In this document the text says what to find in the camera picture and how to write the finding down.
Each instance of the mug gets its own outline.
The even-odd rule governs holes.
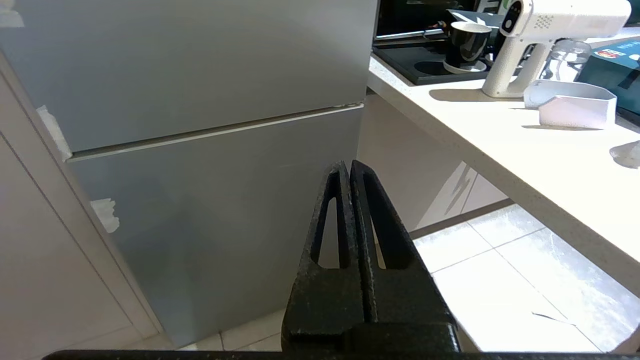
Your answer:
[[[445,64],[457,69],[474,69],[476,62],[484,53],[484,47],[490,35],[491,28],[488,26],[475,22],[452,22]]]

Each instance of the tape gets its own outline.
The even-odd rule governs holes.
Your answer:
[[[0,28],[23,28],[22,16],[12,8],[15,0],[0,0]]]
[[[107,199],[91,201],[91,207],[95,211],[95,214],[98,215],[98,219],[100,219],[102,226],[104,226],[104,229],[109,234],[120,227],[120,218],[113,216],[115,206],[116,202],[111,200],[110,197]]]
[[[60,129],[60,125],[58,125],[56,118],[49,113],[46,105],[42,105],[37,108],[36,111],[42,119],[44,126],[47,128],[47,131],[51,135],[53,142],[56,143],[56,147],[60,151],[60,158],[62,161],[67,161],[73,154],[71,153],[69,144],[67,144],[67,141],[65,140],[65,136],[62,135],[62,129]]]

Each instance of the silver refrigerator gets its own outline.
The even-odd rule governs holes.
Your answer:
[[[18,0],[0,28],[176,345],[284,308],[324,169],[356,156],[377,5]]]

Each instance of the white countertop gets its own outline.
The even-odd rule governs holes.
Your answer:
[[[372,90],[640,297],[640,170],[609,155],[640,134],[545,129],[537,110],[482,84],[415,86],[375,56],[369,65]]]

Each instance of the floor tile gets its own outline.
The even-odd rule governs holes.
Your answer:
[[[518,204],[477,217],[469,224],[494,247],[531,234],[544,225]]]
[[[280,334],[272,335],[249,346],[239,348],[238,351],[282,351]]]
[[[180,350],[223,350],[222,339],[220,338],[220,334],[215,334],[204,340],[183,347]]]
[[[444,300],[480,351],[598,352],[495,250],[434,275]]]
[[[600,350],[612,350],[640,323],[640,299],[551,230],[497,251]]]
[[[284,309],[222,332],[225,350],[235,350],[278,334],[282,330]]]
[[[466,222],[418,238],[413,244],[431,273],[491,249]]]
[[[123,350],[173,350],[175,347],[165,333],[154,335],[137,343],[129,344]]]

